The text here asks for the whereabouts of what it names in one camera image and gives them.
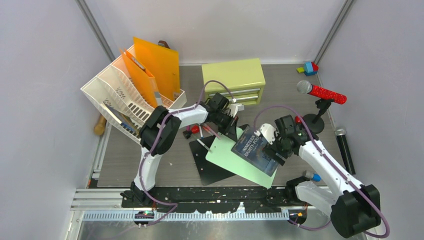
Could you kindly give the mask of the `Nineteen Eighty-Four dark book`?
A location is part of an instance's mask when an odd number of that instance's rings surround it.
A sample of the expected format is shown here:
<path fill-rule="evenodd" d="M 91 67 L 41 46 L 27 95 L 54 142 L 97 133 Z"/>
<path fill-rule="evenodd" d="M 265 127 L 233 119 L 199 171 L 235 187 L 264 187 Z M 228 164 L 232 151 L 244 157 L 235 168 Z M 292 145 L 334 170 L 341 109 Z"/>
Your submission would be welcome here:
<path fill-rule="evenodd" d="M 246 125 L 231 151 L 271 177 L 277 170 L 279 163 L 265 154 L 264 147 L 267 144 L 265 138 L 257 136 L 255 131 L 249 125 Z"/>

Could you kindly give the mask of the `thick orange binder folder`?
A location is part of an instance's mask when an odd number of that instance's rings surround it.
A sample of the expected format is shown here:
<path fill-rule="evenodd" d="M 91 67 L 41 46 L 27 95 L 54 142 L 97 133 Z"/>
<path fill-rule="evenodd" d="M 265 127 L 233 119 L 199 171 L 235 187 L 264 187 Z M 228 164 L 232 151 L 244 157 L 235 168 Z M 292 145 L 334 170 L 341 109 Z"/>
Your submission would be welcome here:
<path fill-rule="evenodd" d="M 163 105 L 153 74 L 128 50 L 120 50 L 120 53 L 133 84 L 143 99 L 154 108 Z"/>

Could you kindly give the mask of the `white plastic file rack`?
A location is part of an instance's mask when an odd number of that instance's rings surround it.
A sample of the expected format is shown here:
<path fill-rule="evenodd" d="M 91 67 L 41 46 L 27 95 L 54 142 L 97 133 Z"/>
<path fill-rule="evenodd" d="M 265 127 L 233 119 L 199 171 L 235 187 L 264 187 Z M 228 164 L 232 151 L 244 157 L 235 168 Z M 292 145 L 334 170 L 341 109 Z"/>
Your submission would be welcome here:
<path fill-rule="evenodd" d="M 141 139 L 125 130 L 102 105 L 109 105 L 131 118 L 137 128 L 141 128 L 150 117 L 154 108 L 140 95 L 130 77 L 121 56 L 106 66 L 80 89 L 107 122 L 131 140 L 139 143 Z"/>

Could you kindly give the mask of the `Animal Farm blue book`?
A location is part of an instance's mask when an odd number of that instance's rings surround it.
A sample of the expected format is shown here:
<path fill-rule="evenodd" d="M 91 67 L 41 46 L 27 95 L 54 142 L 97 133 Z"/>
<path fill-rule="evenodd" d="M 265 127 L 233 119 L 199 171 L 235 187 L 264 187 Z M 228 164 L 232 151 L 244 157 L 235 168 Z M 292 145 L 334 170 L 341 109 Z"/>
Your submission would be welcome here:
<path fill-rule="evenodd" d="M 118 124 L 123 127 L 126 131 L 130 132 L 135 137 L 138 136 L 138 128 L 133 123 L 130 117 L 127 115 L 119 112 L 118 110 L 114 109 L 113 107 L 102 103 L 102 105 L 105 107 L 105 109 L 113 116 L 113 118 L 118 122 Z"/>

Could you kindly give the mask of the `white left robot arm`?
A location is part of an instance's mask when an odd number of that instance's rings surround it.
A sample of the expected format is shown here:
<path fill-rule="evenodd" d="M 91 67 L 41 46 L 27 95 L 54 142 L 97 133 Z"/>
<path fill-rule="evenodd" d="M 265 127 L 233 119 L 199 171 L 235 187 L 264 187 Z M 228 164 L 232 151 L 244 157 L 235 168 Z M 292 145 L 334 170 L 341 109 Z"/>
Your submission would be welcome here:
<path fill-rule="evenodd" d="M 236 99 L 227 99 L 220 93 L 189 107 L 156 107 L 139 132 L 141 160 L 130 187 L 135 202 L 141 207 L 148 207 L 153 202 L 150 190 L 156 184 L 160 160 L 173 145 L 180 129 L 212 123 L 217 126 L 219 133 L 236 142 L 237 112 L 241 107 L 242 104 L 237 103 Z"/>

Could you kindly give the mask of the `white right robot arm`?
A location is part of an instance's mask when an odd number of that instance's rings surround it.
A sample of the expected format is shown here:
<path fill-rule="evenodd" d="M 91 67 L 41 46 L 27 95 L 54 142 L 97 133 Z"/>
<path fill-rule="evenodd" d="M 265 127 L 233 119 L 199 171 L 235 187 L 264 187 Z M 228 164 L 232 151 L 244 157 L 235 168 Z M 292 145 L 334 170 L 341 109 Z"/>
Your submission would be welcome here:
<path fill-rule="evenodd" d="M 380 193 L 375 186 L 364 185 L 348 173 L 305 126 L 302 118 L 295 122 L 287 115 L 274 122 L 275 126 L 264 123 L 256 131 L 267 141 L 264 152 L 280 164 L 292 155 L 299 156 L 328 187 L 322 189 L 305 176 L 294 178 L 287 181 L 283 194 L 288 203 L 308 203 L 316 207 L 330 218 L 344 238 L 365 233 L 382 223 Z"/>

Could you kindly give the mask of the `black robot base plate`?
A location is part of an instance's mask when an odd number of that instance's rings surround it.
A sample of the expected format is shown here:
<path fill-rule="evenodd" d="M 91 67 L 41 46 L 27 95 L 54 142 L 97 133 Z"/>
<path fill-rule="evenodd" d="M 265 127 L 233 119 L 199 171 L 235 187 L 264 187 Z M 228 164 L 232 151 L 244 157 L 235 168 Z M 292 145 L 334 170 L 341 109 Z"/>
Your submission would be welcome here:
<path fill-rule="evenodd" d="M 239 207 L 244 207 L 250 213 L 276 213 L 278 208 L 300 207 L 309 204 L 305 202 L 290 202 L 286 199 L 284 187 L 262 186 L 209 186 L 209 187 L 154 187 L 149 194 L 141 198 L 131 190 L 120 193 L 123 208 L 152 208 L 159 213 L 166 213 L 177 204 L 175 213 L 213 214 L 234 213 Z"/>

